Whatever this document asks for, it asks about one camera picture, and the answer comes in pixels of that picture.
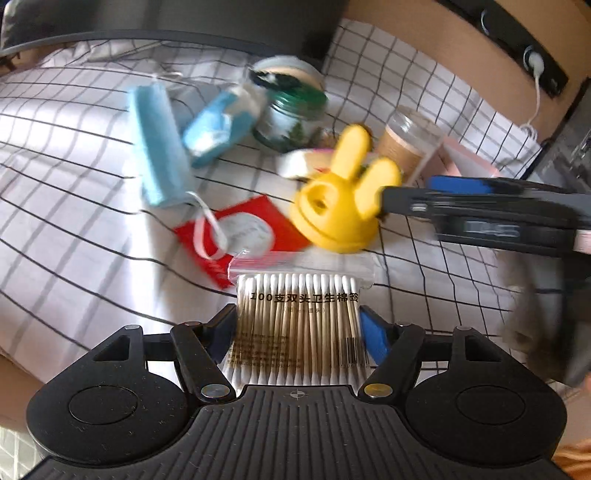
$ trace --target cotton swab pack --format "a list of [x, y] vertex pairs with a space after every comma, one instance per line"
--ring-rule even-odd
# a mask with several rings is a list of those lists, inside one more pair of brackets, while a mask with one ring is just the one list
[[364, 268], [356, 278], [343, 274], [346, 266], [310, 271], [276, 258], [272, 267], [267, 259], [257, 268], [240, 257], [241, 266], [230, 265], [238, 291], [236, 335], [220, 365], [237, 392], [247, 384], [349, 384], [357, 392], [371, 374], [358, 283], [371, 284], [373, 273]]

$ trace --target yellow rabbit toy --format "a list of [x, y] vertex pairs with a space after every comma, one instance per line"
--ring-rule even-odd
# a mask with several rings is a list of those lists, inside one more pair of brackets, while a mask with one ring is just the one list
[[330, 171], [295, 195], [291, 221], [318, 247], [353, 253], [367, 247], [377, 234], [382, 189], [400, 186], [402, 174], [392, 160], [381, 157], [359, 178], [370, 144], [365, 128], [349, 125], [335, 148]]

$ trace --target glass jar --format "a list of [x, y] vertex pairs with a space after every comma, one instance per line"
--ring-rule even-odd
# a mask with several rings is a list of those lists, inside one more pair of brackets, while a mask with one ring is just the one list
[[258, 121], [254, 137], [280, 153], [315, 147], [322, 137], [326, 95], [305, 83], [270, 95], [271, 103]]
[[404, 178], [412, 185], [445, 134], [435, 123], [406, 106], [393, 111], [375, 151], [394, 160]]

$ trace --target barcode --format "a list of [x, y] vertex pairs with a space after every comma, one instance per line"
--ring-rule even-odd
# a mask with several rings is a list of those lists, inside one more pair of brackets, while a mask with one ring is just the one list
[[365, 351], [361, 345], [359, 338], [345, 338], [343, 339], [343, 365], [360, 365], [365, 366]]

